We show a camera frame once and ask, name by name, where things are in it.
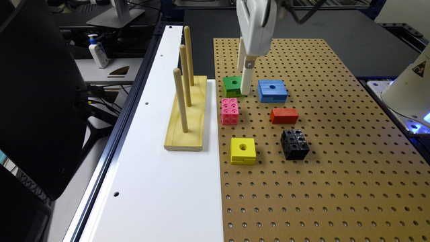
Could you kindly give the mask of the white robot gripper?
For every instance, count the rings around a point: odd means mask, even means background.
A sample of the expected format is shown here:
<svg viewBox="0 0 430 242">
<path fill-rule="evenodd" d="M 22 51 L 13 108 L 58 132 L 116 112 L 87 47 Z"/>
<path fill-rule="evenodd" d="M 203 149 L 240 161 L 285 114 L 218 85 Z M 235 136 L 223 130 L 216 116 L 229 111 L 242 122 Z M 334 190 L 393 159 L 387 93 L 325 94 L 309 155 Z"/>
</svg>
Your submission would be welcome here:
<svg viewBox="0 0 430 242">
<path fill-rule="evenodd" d="M 237 69 L 242 71 L 241 94 L 248 95 L 257 56 L 265 56 L 271 46 L 277 4 L 274 0 L 242 0 L 237 1 L 236 10 L 241 30 Z"/>
</svg>

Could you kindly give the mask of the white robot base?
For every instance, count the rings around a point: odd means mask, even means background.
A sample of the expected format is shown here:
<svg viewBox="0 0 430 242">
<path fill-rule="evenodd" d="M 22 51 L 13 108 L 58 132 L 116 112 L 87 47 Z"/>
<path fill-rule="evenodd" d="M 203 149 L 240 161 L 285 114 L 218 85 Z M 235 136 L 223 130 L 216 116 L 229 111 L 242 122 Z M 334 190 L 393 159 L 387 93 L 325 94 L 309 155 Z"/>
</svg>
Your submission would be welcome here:
<svg viewBox="0 0 430 242">
<path fill-rule="evenodd" d="M 393 81 L 368 81 L 406 132 L 429 134 L 429 47 Z"/>
</svg>

